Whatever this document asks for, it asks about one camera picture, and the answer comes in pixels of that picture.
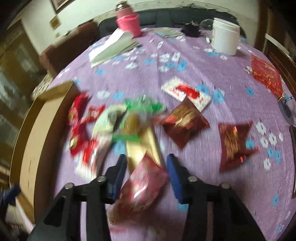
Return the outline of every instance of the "pink snack bag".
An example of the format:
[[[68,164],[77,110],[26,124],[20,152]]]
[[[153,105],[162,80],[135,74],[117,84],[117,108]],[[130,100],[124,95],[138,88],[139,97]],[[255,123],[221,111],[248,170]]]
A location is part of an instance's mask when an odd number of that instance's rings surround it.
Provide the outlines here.
[[[118,225],[125,220],[136,220],[143,210],[151,206],[167,181],[166,170],[146,153],[122,187],[119,199],[108,209],[110,224]]]

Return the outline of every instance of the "picture frame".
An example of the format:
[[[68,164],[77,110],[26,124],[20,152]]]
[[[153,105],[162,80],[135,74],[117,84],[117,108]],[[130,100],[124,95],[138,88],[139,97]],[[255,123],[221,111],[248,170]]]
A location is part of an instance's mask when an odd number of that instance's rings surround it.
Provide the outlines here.
[[[75,0],[50,0],[56,13],[62,11],[66,6]]]

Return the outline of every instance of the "pink cup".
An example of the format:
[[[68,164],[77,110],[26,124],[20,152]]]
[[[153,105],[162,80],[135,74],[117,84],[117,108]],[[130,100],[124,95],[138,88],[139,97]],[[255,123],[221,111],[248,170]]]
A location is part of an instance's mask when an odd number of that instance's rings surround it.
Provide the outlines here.
[[[139,14],[133,13],[123,16],[116,20],[118,26],[123,31],[131,31],[134,37],[140,37],[142,35]]]

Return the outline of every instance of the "cardboard box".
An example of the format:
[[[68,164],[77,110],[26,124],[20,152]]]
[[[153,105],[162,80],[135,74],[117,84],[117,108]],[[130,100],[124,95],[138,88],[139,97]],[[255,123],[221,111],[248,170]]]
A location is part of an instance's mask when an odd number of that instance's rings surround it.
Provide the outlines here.
[[[10,168],[10,185],[19,184],[17,196],[26,216],[35,223],[51,200],[56,153],[68,111],[79,94],[72,81],[56,86],[32,104],[17,137]]]

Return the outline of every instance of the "red cellophane bag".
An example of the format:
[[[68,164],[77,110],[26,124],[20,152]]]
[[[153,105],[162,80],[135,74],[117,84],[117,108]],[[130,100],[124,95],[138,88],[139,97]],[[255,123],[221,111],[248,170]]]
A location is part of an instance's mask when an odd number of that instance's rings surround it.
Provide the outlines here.
[[[283,97],[283,87],[279,71],[267,61],[252,54],[253,77],[271,90],[280,99]]]

